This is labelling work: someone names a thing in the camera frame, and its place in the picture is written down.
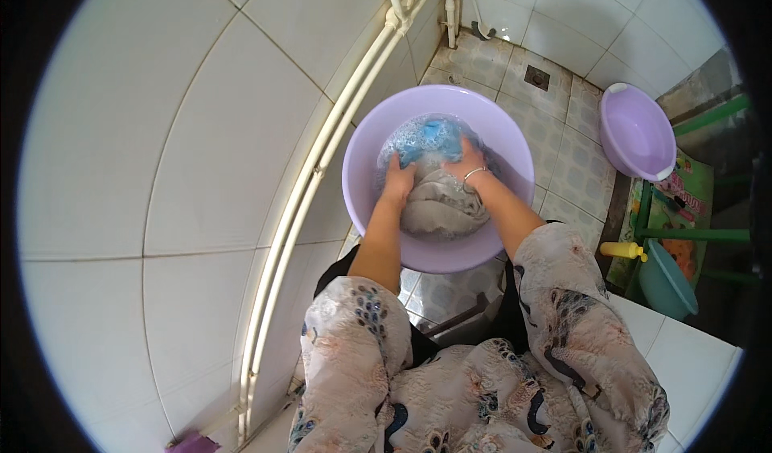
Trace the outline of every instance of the small purple basin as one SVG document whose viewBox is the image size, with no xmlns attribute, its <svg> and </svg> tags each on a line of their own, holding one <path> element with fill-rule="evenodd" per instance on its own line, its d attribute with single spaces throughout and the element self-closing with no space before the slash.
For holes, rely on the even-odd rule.
<svg viewBox="0 0 772 453">
<path fill-rule="evenodd" d="M 662 108 L 630 84 L 612 84 L 601 99 L 601 144 L 628 177 L 662 181 L 676 165 L 676 137 Z"/>
</svg>

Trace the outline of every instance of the silver bracelet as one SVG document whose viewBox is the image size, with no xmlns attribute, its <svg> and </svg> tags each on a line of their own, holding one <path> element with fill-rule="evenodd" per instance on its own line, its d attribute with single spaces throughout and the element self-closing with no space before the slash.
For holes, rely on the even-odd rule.
<svg viewBox="0 0 772 453">
<path fill-rule="evenodd" d="M 478 171 L 488 171 L 488 167 L 480 167 L 480 168 L 475 168 L 475 169 L 473 169 L 472 171 L 470 171 L 469 173 L 467 173 L 466 175 L 464 175 L 464 183 L 462 183 L 462 186 L 461 186 L 461 188 L 463 188 L 463 189 L 464 189 L 464 191 L 466 191 L 466 192 L 467 192 L 467 193 L 469 193 L 469 194 L 476 194 L 476 193 L 477 193 L 477 190 L 475 190 L 475 189 L 469 189 L 469 188 L 467 188 L 467 187 L 466 187 L 466 180 L 467 180 L 469 177 L 471 177 L 473 174 L 477 173 Z"/>
<path fill-rule="evenodd" d="M 466 181 L 468 180 L 468 178 L 471 177 L 474 173 L 477 173 L 478 171 L 488 171 L 488 167 L 475 168 L 469 173 L 467 173 L 466 175 L 464 175 L 464 184 L 466 185 Z"/>
</svg>

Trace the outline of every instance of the floral patterned dress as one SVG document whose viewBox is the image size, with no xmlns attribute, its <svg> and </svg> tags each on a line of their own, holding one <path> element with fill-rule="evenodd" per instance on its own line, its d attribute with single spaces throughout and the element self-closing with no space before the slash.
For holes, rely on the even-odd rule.
<svg viewBox="0 0 772 453">
<path fill-rule="evenodd" d="M 653 451 L 665 391 L 579 236 L 541 226 L 513 264 L 530 351 L 491 339 L 412 369 L 397 297 L 366 278 L 335 279 L 306 312 L 306 391 L 289 451 Z"/>
</svg>

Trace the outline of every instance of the woman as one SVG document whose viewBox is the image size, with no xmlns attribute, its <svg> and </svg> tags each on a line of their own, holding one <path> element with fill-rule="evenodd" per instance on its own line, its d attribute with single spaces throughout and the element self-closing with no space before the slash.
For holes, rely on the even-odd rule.
<svg viewBox="0 0 772 453">
<path fill-rule="evenodd" d="M 493 323 L 503 337 L 439 350 L 410 326 L 397 300 L 399 221 L 415 164 L 400 169 L 394 155 L 361 246 L 325 274 L 306 313 L 306 391 L 289 450 L 653 451 L 665 391 L 590 251 L 462 145 L 462 161 L 442 166 L 477 190 L 512 262 Z"/>
</svg>

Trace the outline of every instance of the purple basin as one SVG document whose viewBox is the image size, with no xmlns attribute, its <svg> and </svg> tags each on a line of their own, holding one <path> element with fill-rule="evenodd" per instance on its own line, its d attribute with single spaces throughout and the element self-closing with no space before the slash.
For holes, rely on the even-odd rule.
<svg viewBox="0 0 772 453">
<path fill-rule="evenodd" d="M 434 84 L 399 92 L 382 101 L 353 132 L 343 158 L 343 198 L 353 225 L 364 234 L 378 195 L 375 168 L 386 139 L 405 121 L 428 113 L 463 119 L 498 156 L 502 181 L 527 204 L 534 200 L 534 162 L 523 133 L 496 103 L 457 86 Z M 402 264 L 419 272 L 447 274 L 487 262 L 503 246 L 493 222 L 455 241 L 421 241 L 400 235 Z"/>
<path fill-rule="evenodd" d="M 601 144 L 628 177 L 662 181 L 676 165 L 676 137 L 662 108 L 631 84 L 612 84 L 601 99 Z"/>
</svg>

